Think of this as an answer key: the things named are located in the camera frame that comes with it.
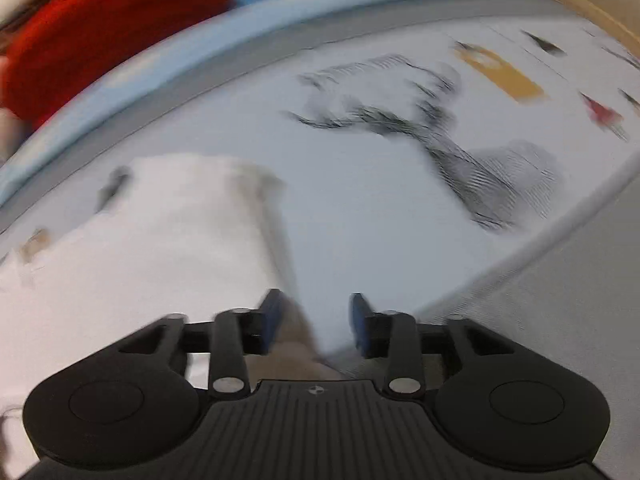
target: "red object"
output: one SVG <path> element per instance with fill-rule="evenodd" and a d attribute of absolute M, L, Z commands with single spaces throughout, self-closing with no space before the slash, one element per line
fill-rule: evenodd
<path fill-rule="evenodd" d="M 109 70 L 229 0 L 51 0 L 9 48 L 7 106 L 35 128 Z"/>
<path fill-rule="evenodd" d="M 601 105 L 599 102 L 594 101 L 585 94 L 580 94 L 589 105 L 591 110 L 591 119 L 598 125 L 604 127 L 610 127 L 620 122 L 622 116 L 612 108 L 607 108 Z"/>

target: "yellow bottle print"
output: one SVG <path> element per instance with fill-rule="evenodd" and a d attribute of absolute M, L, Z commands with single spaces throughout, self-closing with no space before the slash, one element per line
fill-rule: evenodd
<path fill-rule="evenodd" d="M 545 94 L 540 86 L 513 65 L 481 46 L 457 43 L 456 55 L 519 103 L 537 99 Z"/>

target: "light blue border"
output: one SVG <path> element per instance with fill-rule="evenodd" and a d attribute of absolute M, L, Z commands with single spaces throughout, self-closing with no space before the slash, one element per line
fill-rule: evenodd
<path fill-rule="evenodd" d="M 0 168 L 0 205 L 91 129 L 207 59 L 295 23 L 389 1 L 262 0 L 161 41 L 89 86 L 24 143 Z"/>

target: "white cloth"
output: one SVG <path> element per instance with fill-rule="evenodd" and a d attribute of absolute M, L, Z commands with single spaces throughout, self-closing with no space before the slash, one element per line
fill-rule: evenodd
<path fill-rule="evenodd" d="M 0 267 L 5 406 L 165 314 L 205 321 L 257 307 L 270 288 L 286 290 L 269 173 L 233 158 L 180 154 L 134 161 L 131 174 L 104 211 L 31 264 L 11 254 Z M 198 366 L 203 378 L 206 363 Z M 35 459 L 20 426 L 9 426 L 17 430 L 8 436 L 12 476 Z"/>

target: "silver screw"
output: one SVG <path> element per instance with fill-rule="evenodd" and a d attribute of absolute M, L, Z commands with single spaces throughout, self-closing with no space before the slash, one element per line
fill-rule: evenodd
<path fill-rule="evenodd" d="M 396 394 L 414 394 L 420 389 L 420 383 L 411 377 L 398 377 L 389 383 L 389 389 Z"/>
<path fill-rule="evenodd" d="M 234 394 L 244 388 L 244 381 L 237 377 L 220 377 L 213 381 L 212 386 L 221 394 Z"/>

